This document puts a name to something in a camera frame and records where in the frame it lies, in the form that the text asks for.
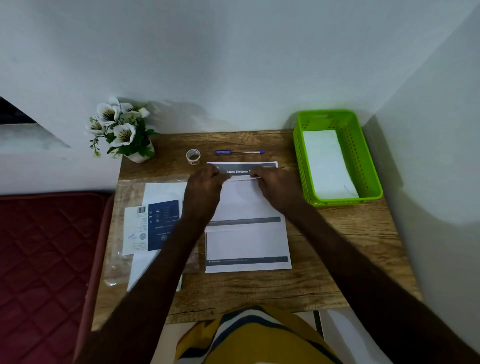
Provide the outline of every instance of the blue label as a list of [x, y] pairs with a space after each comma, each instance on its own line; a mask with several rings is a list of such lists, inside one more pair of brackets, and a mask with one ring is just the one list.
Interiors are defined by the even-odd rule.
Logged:
[[178, 220], [178, 200], [148, 205], [148, 251], [162, 249]]

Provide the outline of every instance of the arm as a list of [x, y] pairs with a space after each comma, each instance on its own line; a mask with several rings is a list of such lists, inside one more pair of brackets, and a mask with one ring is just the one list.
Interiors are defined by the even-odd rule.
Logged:
[[76, 363], [149, 364], [195, 243], [215, 214], [228, 177], [208, 165], [188, 180], [180, 221], [158, 257], [87, 343]]
[[480, 363], [429, 308], [338, 234], [303, 198], [292, 174], [260, 169], [259, 186], [274, 208], [307, 238], [351, 308], [394, 363]]

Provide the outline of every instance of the roll of tape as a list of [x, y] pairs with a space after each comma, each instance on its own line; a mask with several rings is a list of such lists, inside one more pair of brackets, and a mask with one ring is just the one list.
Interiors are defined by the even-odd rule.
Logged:
[[187, 152], [187, 161], [192, 165], [196, 166], [200, 163], [200, 151], [198, 149], [190, 149]]

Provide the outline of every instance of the flower pot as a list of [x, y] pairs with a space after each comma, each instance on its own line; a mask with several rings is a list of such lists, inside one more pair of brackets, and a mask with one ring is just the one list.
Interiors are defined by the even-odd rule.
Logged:
[[[148, 148], [152, 152], [155, 152], [155, 149], [153, 148], [152, 141], [150, 141], [150, 144], [148, 145]], [[135, 162], [135, 163], [143, 163], [146, 160], [149, 160], [151, 158], [151, 157], [142, 157], [140, 154], [138, 154], [138, 152], [132, 154], [131, 156], [125, 156], [125, 157], [127, 157], [129, 160], [131, 160], [132, 162]]]

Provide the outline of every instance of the person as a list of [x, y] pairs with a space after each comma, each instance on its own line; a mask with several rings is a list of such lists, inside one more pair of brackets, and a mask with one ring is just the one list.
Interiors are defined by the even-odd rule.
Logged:
[[[393, 363], [480, 363], [430, 309], [368, 260], [303, 198], [291, 172], [256, 169], [265, 198], [310, 242], [351, 308]], [[87, 343], [77, 364], [150, 363], [175, 289], [212, 219], [228, 176], [207, 165], [187, 184], [181, 219], [158, 257]], [[177, 346], [178, 363], [340, 363], [305, 321], [254, 306], [195, 325]]]

